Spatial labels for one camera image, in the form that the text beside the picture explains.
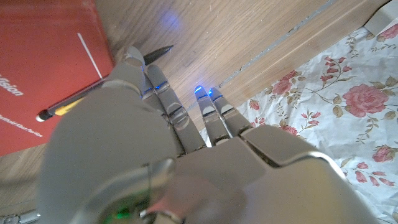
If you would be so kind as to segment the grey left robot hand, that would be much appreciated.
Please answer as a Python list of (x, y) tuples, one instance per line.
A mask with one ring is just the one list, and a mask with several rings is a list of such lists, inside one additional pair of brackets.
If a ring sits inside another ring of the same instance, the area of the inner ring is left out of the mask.
[(159, 67), (126, 50), (59, 122), (40, 172), (40, 223), (375, 223), (339, 166), (195, 90), (210, 145)]

